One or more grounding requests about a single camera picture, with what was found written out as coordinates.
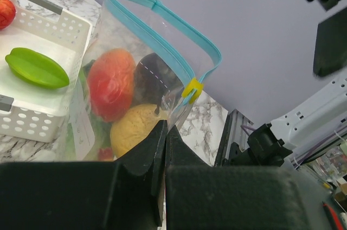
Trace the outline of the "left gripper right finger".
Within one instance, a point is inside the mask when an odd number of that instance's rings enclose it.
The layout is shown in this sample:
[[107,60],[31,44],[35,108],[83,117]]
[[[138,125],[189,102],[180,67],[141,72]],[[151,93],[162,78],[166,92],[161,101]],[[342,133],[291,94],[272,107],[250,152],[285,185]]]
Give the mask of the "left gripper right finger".
[[211,167],[166,138],[167,229],[330,229],[325,192],[283,168]]

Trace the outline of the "yellow toy lemon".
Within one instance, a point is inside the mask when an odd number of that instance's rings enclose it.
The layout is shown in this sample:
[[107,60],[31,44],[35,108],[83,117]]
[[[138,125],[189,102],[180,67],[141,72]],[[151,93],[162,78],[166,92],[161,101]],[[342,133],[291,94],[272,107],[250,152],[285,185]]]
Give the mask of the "yellow toy lemon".
[[119,158],[143,141],[167,112],[155,104],[141,104],[130,108],[110,130],[111,148]]

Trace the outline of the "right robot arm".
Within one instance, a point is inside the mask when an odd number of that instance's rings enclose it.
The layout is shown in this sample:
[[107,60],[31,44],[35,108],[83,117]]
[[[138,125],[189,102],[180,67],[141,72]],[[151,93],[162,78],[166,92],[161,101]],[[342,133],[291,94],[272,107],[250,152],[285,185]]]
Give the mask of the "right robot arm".
[[272,165],[279,167],[286,157],[300,162],[319,148],[316,142],[339,124],[346,114],[346,9],[318,24],[313,73],[325,78],[338,75],[295,109],[253,131],[248,149],[236,142],[223,143],[215,164]]

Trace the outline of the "white perforated plastic basket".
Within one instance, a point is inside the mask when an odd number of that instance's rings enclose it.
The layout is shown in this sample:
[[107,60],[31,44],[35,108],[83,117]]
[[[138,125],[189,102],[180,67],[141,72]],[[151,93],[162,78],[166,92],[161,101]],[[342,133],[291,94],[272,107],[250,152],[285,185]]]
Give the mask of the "white perforated plastic basket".
[[92,25],[48,0],[28,1],[59,19],[17,6],[1,31],[1,134],[48,143],[68,114]]

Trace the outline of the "dark purple toy eggplant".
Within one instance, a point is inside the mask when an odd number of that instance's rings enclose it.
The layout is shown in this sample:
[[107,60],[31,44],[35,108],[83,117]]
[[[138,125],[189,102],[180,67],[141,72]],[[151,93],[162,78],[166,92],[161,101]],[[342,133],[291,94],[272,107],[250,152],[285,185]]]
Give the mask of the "dark purple toy eggplant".
[[178,102],[182,91],[180,79],[156,53],[146,55],[137,64],[133,106],[155,104],[170,108]]

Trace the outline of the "red orange toy mango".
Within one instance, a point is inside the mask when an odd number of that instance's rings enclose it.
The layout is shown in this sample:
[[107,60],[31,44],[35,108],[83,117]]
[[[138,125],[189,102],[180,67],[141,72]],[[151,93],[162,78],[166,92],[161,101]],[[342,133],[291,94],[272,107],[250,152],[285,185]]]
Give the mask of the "red orange toy mango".
[[92,112],[104,122],[122,118],[132,104],[136,63],[130,52],[115,48],[93,63],[87,76]]

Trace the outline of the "green toy leek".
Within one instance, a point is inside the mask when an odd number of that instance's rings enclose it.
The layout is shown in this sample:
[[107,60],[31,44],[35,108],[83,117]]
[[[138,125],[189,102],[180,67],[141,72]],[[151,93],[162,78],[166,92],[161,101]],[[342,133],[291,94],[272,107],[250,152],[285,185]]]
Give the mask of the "green toy leek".
[[69,108],[64,160],[98,161],[100,148],[110,148],[110,123],[92,112],[87,77],[94,61],[81,68]]

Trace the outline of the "clear zip top bag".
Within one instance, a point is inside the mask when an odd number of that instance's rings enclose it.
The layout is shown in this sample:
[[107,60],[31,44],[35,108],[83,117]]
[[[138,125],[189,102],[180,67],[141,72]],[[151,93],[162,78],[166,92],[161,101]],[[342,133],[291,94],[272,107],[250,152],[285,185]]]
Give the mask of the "clear zip top bag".
[[113,161],[156,124],[180,125],[218,48],[160,0],[104,0],[70,106],[63,161]]

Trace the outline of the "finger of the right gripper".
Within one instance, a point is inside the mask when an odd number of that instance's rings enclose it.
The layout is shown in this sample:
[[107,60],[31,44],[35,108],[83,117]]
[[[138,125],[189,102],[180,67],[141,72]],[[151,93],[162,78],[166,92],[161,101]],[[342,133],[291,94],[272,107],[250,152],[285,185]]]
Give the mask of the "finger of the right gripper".
[[346,9],[342,9],[317,28],[313,73],[326,77],[346,67]]

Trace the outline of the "red toy apple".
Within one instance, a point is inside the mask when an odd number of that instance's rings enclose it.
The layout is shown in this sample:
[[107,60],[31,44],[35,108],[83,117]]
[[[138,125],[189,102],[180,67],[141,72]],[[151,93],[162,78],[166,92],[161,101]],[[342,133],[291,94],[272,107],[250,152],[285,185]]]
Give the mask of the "red toy apple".
[[100,148],[98,151],[98,161],[113,161],[114,153],[111,148]]

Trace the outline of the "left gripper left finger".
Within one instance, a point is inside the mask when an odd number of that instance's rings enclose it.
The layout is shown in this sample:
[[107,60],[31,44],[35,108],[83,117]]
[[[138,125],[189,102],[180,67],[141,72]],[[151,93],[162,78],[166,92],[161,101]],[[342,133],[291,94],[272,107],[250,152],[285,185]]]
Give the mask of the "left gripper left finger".
[[1,229],[157,229],[167,132],[115,161],[1,164]]

